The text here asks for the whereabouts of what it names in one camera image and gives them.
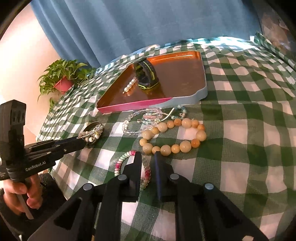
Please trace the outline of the person's left hand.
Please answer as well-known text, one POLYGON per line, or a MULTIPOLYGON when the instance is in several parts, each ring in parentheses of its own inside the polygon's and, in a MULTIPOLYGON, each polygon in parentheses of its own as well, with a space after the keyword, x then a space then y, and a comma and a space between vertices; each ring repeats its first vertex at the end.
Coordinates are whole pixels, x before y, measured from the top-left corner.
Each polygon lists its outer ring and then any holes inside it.
POLYGON ((31 209, 39 209, 42 205, 42 188, 40 186, 40 178, 35 174, 28 178, 29 187, 23 183, 14 182, 10 179, 3 181, 4 202, 6 206, 16 215, 20 216, 25 212, 17 195, 27 196, 27 206, 31 209))

